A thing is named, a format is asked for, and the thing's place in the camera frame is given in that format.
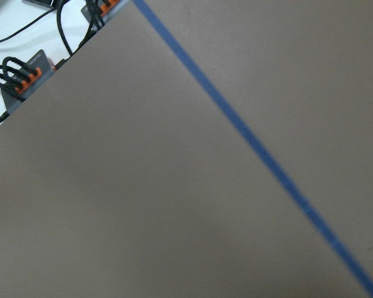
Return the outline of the grey USB hub far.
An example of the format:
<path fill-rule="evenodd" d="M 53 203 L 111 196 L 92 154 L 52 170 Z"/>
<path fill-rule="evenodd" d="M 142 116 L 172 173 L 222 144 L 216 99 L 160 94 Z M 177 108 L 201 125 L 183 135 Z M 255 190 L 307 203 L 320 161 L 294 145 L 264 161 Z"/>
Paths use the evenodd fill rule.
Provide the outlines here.
<path fill-rule="evenodd" d="M 81 13 L 88 22 L 88 31 L 102 29 L 129 3 L 128 0 L 85 1 Z"/>

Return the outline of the grey usb hub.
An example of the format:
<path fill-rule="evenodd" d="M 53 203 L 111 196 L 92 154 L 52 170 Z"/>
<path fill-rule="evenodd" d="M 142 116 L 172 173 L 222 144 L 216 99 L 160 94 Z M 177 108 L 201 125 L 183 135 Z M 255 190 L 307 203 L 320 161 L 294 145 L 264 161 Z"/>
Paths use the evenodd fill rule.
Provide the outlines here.
<path fill-rule="evenodd" d="M 88 22 L 88 31 L 102 29 L 129 3 L 128 0 L 85 1 L 81 13 Z"/>
<path fill-rule="evenodd" d="M 55 73 L 52 61 L 43 50 L 39 50 L 27 61 L 5 57 L 2 65 L 5 83 L 1 87 L 1 93 L 8 114 L 13 113 Z"/>

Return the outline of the grey USB hub near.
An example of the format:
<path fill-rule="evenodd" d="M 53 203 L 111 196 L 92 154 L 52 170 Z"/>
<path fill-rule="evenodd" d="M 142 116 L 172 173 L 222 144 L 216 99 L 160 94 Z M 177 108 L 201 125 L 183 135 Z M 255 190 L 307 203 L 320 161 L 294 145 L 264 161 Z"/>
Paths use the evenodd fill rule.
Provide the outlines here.
<path fill-rule="evenodd" d="M 1 87 L 1 93 L 8 114 L 13 113 L 55 73 L 52 61 L 43 50 L 39 50 L 27 61 L 5 57 L 2 65 L 5 83 Z"/>

